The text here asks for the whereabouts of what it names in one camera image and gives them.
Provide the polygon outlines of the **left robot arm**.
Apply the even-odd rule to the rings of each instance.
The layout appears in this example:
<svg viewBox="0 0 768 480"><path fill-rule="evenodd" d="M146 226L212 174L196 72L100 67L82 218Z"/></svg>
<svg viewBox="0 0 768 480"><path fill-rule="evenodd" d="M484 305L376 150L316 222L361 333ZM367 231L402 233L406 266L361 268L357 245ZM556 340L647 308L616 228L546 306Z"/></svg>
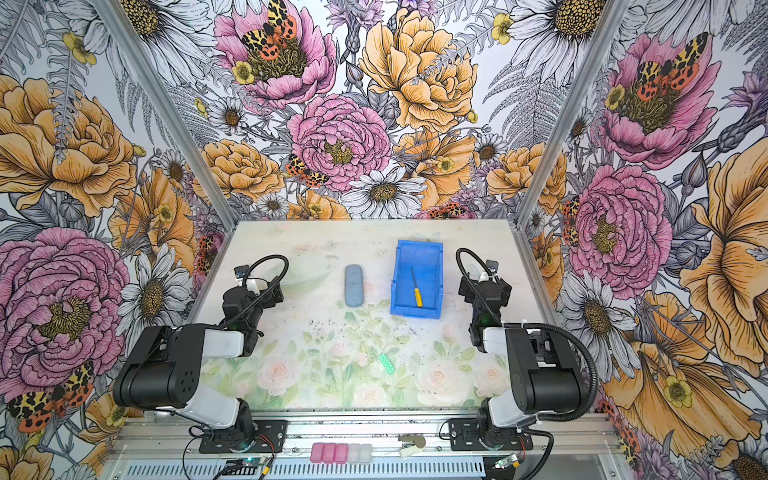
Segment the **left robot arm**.
<svg viewBox="0 0 768 480"><path fill-rule="evenodd" d="M217 325L145 328L115 380L115 403L180 416L195 422L216 445L233 451L249 448L257 427L248 403L205 384L201 369L207 360L249 357L263 337L263 311L283 299L278 279L259 292L242 284L224 293L224 319Z"/></svg>

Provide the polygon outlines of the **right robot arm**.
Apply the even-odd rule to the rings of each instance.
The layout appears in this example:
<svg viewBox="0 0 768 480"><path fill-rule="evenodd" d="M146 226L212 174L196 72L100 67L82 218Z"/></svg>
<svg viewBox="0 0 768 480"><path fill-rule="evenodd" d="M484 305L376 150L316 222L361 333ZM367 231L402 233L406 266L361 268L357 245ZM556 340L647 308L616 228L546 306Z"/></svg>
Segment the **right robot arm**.
<svg viewBox="0 0 768 480"><path fill-rule="evenodd" d="M486 450L528 445L523 429L539 420L566 422L579 418L594 399L594 389L582 378L574 351L582 345L565 330L548 324L504 323L511 286L502 280L476 281L464 277L458 293L472 306L468 327L478 351L499 356L507 366L510 388L486 397L478 411L476 431L462 429L467 444Z"/></svg>

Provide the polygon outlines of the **yellow handled screwdriver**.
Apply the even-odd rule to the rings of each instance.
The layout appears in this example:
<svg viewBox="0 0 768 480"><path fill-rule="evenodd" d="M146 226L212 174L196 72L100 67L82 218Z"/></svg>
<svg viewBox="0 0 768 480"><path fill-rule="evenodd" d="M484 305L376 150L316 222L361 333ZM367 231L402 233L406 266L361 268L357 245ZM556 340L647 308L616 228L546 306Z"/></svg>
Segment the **yellow handled screwdriver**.
<svg viewBox="0 0 768 480"><path fill-rule="evenodd" d="M417 280L417 276L414 268L411 269L411 278L413 281L413 295L414 295L415 305L417 308L422 308L424 306L423 297L421 294L420 287L418 285L418 280Z"/></svg>

